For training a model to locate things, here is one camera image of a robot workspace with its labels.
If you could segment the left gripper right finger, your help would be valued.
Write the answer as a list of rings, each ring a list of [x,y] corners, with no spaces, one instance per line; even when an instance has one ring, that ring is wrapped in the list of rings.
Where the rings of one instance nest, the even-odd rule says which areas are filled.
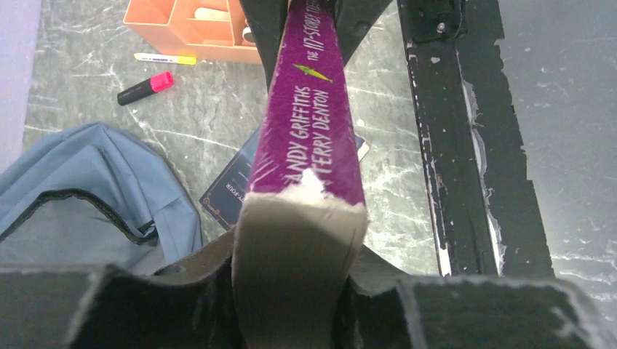
[[[339,348],[614,348],[592,300],[556,278],[411,276],[363,247],[337,311]]]

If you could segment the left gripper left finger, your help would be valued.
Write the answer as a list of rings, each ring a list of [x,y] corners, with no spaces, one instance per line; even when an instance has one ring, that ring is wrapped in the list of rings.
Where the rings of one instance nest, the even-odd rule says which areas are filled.
[[[114,265],[1,268],[3,348],[240,348],[227,232],[152,276]]]

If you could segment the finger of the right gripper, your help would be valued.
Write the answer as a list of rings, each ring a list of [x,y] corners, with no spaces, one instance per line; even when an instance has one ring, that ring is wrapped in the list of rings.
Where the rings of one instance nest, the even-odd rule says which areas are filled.
[[[349,62],[368,31],[390,3],[391,0],[332,1],[330,9],[334,14],[335,28],[344,65]]]
[[[279,45],[287,19],[288,1],[240,0],[252,30],[269,89],[274,75]]]

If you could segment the purple illustrated book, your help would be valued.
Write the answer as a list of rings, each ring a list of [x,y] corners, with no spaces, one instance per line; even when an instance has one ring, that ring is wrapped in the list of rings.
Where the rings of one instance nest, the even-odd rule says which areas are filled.
[[[343,59],[326,1],[292,1],[242,209],[232,284],[249,348],[330,348],[367,232]]]

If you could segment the dark blue book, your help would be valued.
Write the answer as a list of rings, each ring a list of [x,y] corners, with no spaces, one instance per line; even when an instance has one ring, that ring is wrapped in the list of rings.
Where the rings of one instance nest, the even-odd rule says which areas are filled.
[[[245,196],[281,196],[295,204],[365,205],[359,161],[368,146],[348,127],[322,123],[259,128],[201,198],[224,227],[237,223]]]

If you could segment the blue-grey backpack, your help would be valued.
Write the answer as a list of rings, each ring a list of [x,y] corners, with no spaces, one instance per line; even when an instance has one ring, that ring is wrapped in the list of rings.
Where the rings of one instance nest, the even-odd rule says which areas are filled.
[[[1,174],[1,263],[114,264],[139,274],[201,249],[167,161],[103,123],[40,139]]]

